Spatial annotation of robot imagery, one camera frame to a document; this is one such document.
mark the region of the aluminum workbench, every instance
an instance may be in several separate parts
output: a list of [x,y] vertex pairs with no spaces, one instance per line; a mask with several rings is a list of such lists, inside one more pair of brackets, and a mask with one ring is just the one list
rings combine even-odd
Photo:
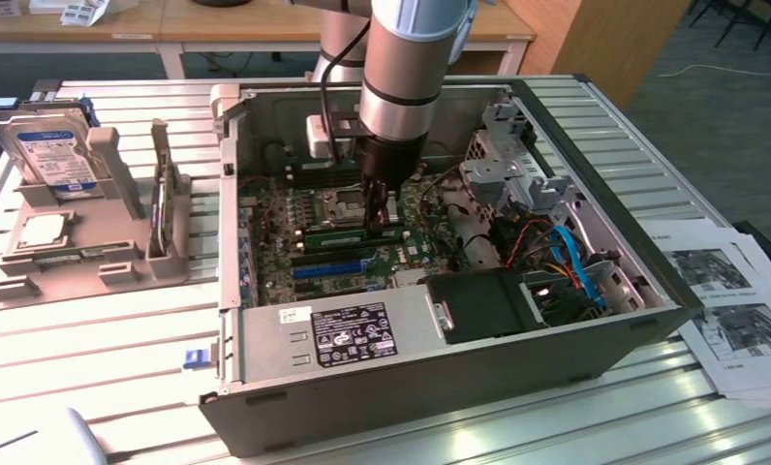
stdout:
[[[771,463],[771,410],[716,394],[676,335],[636,350],[597,380],[301,449],[230,457],[191,405],[215,385],[211,370],[182,372],[185,348],[218,334],[219,151],[209,92],[221,82],[63,84],[59,96],[90,97],[102,124],[118,129],[134,176],[151,175],[150,120],[170,121],[174,161],[193,176],[191,279],[175,288],[0,311],[0,421],[69,405],[110,462],[131,465]],[[727,225],[593,85],[569,76],[526,82],[636,218],[708,217]],[[0,253],[20,206],[18,182],[3,156]]]

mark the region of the table leg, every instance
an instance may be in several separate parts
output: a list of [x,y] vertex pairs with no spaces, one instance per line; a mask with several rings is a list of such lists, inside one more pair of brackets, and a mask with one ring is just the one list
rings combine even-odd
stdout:
[[165,73],[167,79],[185,79],[183,64],[182,64],[182,44],[166,43],[158,44],[158,54],[162,57],[162,65],[165,66]]
[[501,60],[501,68],[498,75],[512,76],[517,75],[520,65],[524,62],[524,54],[526,53],[528,42],[513,42],[509,44],[506,52],[504,53],[504,60]]

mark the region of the motherboard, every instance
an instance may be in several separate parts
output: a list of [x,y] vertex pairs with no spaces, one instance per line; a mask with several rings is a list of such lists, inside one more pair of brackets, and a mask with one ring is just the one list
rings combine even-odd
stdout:
[[452,257],[437,253],[440,242],[454,240],[448,217],[422,205],[434,178],[406,182],[400,200],[389,200],[389,226],[377,237],[365,232],[358,184],[297,188],[281,176],[243,180],[241,240],[250,241],[242,250],[253,250],[253,260],[242,259],[245,274],[255,276],[257,305],[412,286],[452,270]]

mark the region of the silver metal panel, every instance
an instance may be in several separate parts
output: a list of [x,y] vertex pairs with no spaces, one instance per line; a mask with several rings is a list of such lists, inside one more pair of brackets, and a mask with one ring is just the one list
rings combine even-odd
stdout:
[[[619,127],[569,130],[573,140],[632,140],[637,148],[588,152],[609,182],[677,182],[675,201],[657,194],[624,197],[640,209],[636,217],[708,215],[723,221],[669,162],[586,84],[570,77],[526,78],[557,117],[600,117]],[[221,80],[66,82],[62,95],[95,96],[99,119],[121,123],[122,140],[141,135],[135,123],[153,117],[187,121],[171,134],[203,133],[210,125],[205,87]],[[572,89],[570,95],[564,92]],[[174,147],[193,151],[210,147]],[[129,151],[145,160],[143,151]],[[138,169],[150,168],[149,162]],[[191,268],[215,279],[217,237],[211,235],[218,180],[195,171],[191,204],[195,214]],[[11,194],[18,178],[0,167],[0,231],[8,231],[20,205]],[[771,410],[721,399],[677,336],[636,350],[597,380],[517,397],[434,418],[370,431],[257,459],[227,456],[194,406],[198,392],[213,388],[211,370],[183,373],[183,349],[211,340],[205,315],[215,311],[218,284],[191,284],[146,293],[119,294],[78,302],[0,312],[0,418],[26,418],[48,405],[70,405],[87,419],[110,461],[131,465],[211,463],[771,463]]]

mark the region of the robotic arm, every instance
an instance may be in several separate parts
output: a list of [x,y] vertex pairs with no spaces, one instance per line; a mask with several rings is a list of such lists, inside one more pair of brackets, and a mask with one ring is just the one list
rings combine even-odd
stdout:
[[[370,17],[360,99],[364,136],[357,138],[356,158],[362,169],[366,230],[378,234],[388,222],[389,192],[400,197],[400,186],[421,160],[442,80],[466,42],[477,0],[289,0],[289,3],[328,10],[319,59],[321,64],[326,63],[318,64],[315,70],[319,78],[328,62],[337,58],[365,27],[368,21],[357,16]],[[365,42],[337,62],[328,80],[354,77],[360,80]]]

